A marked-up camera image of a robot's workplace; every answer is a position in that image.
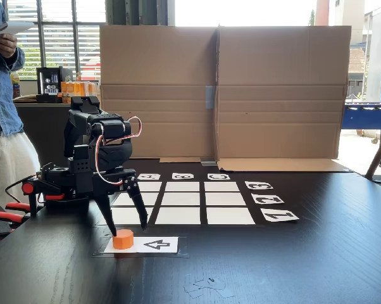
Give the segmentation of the person's hand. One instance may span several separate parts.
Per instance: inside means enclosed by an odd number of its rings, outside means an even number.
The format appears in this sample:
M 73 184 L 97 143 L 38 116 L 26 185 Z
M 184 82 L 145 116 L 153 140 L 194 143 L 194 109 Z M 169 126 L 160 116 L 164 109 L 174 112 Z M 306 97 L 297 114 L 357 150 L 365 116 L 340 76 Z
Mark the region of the person's hand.
M 17 38 L 12 34 L 0 34 L 0 55 L 11 58 L 17 49 Z

